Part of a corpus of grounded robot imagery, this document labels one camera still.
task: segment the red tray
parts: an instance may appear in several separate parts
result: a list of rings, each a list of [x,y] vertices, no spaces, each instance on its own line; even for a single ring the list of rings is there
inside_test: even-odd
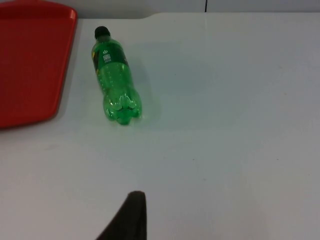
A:
[[[76,11],[58,3],[0,4],[0,128],[56,114],[76,22]]]

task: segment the black object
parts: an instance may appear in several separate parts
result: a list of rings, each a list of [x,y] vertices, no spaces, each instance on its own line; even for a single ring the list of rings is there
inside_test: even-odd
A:
[[[108,30],[108,28],[106,28],[105,26],[98,26],[95,30],[94,30],[94,38],[97,39],[100,36],[104,36],[104,35],[108,35],[110,36],[110,32]]]
[[[147,203],[142,191],[133,191],[96,240],[147,240]]]

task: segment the dark object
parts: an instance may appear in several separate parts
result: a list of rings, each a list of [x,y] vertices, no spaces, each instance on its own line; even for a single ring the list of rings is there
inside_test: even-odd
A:
[[[98,26],[94,30],[94,38],[95,39],[97,39],[98,37],[101,37],[101,36],[105,36],[105,35],[110,36],[109,30],[105,26]]]
[[[147,240],[146,195],[129,193],[123,205],[96,240]]]
[[[0,3],[0,128],[56,114],[76,21],[76,11],[58,3]]]

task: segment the bottle label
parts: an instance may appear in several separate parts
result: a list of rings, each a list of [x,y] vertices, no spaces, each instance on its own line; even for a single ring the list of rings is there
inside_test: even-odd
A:
[[[128,66],[122,47],[115,43],[103,44],[93,52],[92,59],[96,72],[109,63],[122,63]]]

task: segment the green plastic bottle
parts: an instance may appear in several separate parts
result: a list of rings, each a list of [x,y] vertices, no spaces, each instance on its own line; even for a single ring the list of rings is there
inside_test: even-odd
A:
[[[124,50],[105,26],[97,27],[94,37],[92,60],[104,95],[104,113],[111,121],[127,125],[131,118],[140,117],[142,106]]]

